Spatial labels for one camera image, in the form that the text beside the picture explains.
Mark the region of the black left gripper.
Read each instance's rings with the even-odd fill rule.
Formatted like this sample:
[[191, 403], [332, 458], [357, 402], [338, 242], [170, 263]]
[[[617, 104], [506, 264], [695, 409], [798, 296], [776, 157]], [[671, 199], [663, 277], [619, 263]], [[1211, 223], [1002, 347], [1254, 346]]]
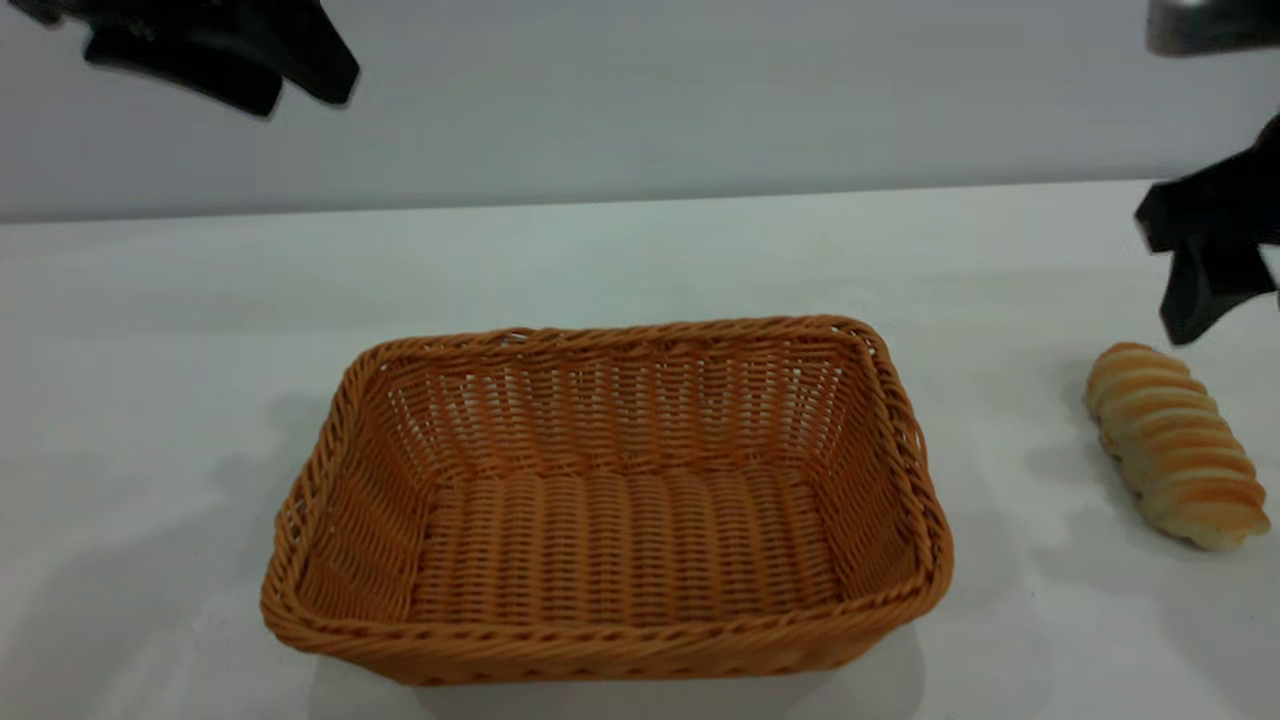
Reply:
[[321, 102], [344, 106], [360, 77], [360, 64], [320, 1], [10, 5], [46, 27], [65, 18], [87, 24], [93, 29], [84, 45], [91, 65], [161, 79], [251, 117], [271, 115], [283, 79]]

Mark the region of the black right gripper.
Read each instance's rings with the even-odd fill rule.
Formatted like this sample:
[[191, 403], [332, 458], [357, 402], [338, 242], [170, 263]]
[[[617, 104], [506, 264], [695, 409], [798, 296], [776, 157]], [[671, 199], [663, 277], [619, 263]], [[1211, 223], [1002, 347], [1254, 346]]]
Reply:
[[1152, 184], [1135, 210], [1151, 252], [1172, 251], [1160, 316], [1188, 346], [1233, 309], [1277, 292], [1258, 245], [1277, 245], [1279, 118], [1247, 149]]

